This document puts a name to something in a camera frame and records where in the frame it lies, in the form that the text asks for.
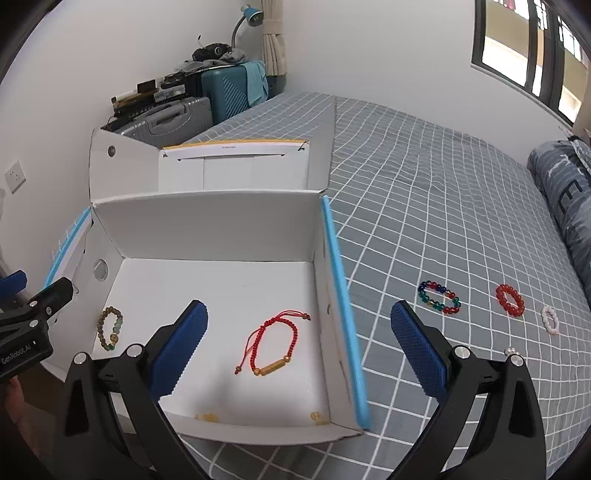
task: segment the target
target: window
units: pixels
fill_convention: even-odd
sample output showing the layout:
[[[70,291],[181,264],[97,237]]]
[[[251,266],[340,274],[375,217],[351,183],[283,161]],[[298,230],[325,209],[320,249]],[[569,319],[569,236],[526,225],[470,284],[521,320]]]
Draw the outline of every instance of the window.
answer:
[[[589,58],[543,0],[476,0],[472,63],[575,122],[587,90]]]

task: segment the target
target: desk lamp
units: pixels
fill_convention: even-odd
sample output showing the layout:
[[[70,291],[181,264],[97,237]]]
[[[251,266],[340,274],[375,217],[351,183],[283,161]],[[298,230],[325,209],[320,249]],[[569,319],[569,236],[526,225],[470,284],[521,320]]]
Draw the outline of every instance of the desk lamp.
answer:
[[[238,21],[234,28],[234,32],[232,33],[232,48],[236,47],[236,33],[238,32],[240,25],[242,25],[242,22],[248,20],[248,24],[251,27],[260,27],[264,17],[263,12],[250,5],[242,5],[240,10],[242,10],[242,18]]]

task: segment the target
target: white wall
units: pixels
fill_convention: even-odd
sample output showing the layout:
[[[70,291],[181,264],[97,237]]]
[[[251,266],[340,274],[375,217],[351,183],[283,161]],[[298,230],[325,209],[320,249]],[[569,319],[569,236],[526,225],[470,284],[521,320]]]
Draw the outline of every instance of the white wall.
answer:
[[[288,90],[359,98],[482,138],[524,163],[560,122],[473,69],[473,0],[284,0]]]
[[[64,0],[35,29],[0,85],[1,257],[27,273],[29,293],[43,285],[52,249],[89,204],[90,135],[112,115],[110,98],[172,71],[200,34],[203,44],[229,43],[240,5]],[[27,181],[12,195],[2,173],[16,159]]]

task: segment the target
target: pillow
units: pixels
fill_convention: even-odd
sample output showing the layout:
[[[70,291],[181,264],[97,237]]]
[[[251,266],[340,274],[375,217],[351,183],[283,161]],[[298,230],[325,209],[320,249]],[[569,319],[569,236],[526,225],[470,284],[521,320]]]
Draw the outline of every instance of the pillow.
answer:
[[[546,196],[591,305],[591,149],[578,137],[536,148],[527,168]]]

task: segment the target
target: white cardboard box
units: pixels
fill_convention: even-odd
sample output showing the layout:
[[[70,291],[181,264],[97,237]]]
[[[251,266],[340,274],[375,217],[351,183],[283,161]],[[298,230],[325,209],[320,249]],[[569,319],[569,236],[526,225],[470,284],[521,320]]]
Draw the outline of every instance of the white cardboard box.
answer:
[[[63,379],[80,351],[97,359],[146,344],[196,299],[207,306],[207,332],[172,395],[160,400],[177,432],[295,445],[369,428],[355,322],[330,206],[321,197],[334,109],[319,120],[309,142],[208,142],[162,151],[95,131],[92,206],[47,280],[68,276],[77,294],[50,328],[54,354],[46,368]],[[105,279],[96,268],[101,260]],[[124,317],[112,352],[96,336],[107,306]],[[249,334],[288,309],[311,316],[292,319],[299,335],[291,362],[265,377],[254,376],[247,362],[235,375]],[[257,365],[282,358],[291,333],[271,326]],[[113,400],[126,417],[121,397]],[[204,416],[217,421],[196,419]]]

